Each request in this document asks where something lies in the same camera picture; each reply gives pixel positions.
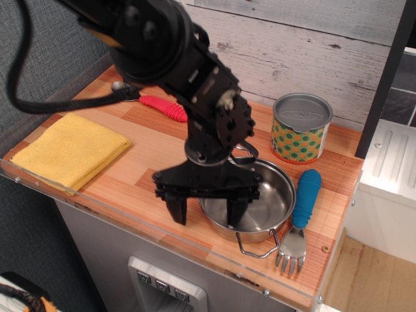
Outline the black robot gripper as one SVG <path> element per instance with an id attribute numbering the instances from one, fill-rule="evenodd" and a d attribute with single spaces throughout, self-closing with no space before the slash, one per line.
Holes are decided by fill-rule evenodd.
<path id="1" fill-rule="evenodd" d="M 174 222 L 186 224 L 189 198 L 219 198 L 227 200 L 227 224 L 235 227 L 245 214 L 249 201 L 259 198 L 263 177 L 229 160 L 214 166 L 187 160 L 155 172 L 152 180 L 156 185 L 156 196 L 166 202 Z"/>

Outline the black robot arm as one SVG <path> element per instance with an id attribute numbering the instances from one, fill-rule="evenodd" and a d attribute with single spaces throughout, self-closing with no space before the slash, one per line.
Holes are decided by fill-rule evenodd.
<path id="1" fill-rule="evenodd" d="M 237 166 L 231 153 L 253 135 L 251 107 L 238 79 L 209 50 L 209 39 L 175 1 L 65 1 L 79 23 L 105 42 L 123 79 L 158 86 L 188 117 L 183 164 L 156 172 L 156 194 L 184 224 L 189 198 L 227 201 L 236 225 L 259 197 L 261 177 Z"/>

